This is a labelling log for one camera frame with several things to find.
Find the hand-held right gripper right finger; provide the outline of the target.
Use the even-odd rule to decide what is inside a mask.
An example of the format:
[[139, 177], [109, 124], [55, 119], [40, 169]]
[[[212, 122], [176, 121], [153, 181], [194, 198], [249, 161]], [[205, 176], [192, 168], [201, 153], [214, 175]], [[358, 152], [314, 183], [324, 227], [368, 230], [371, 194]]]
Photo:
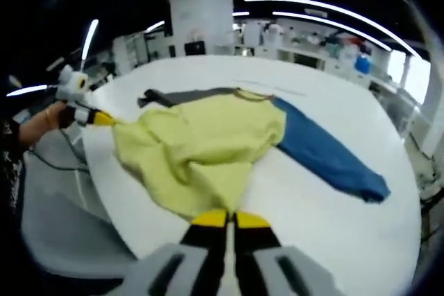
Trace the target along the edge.
[[342, 295], [332, 273], [284, 246], [261, 216], [233, 215], [235, 274], [242, 295]]

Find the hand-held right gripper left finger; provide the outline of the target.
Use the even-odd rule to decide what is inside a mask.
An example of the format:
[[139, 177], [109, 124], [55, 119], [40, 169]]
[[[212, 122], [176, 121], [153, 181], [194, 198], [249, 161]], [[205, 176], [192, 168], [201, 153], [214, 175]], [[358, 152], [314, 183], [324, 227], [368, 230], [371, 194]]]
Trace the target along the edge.
[[229, 213], [213, 209], [193, 219], [179, 243], [138, 261], [120, 295], [216, 295], [225, 270]]

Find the person's left hand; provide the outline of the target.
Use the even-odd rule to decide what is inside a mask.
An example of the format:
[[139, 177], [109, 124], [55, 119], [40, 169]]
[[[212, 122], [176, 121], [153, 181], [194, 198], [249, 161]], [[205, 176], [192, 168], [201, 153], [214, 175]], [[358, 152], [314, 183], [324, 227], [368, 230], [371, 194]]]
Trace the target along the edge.
[[50, 106], [49, 112], [58, 129], [68, 128], [74, 122], [75, 109], [65, 102], [55, 102]]

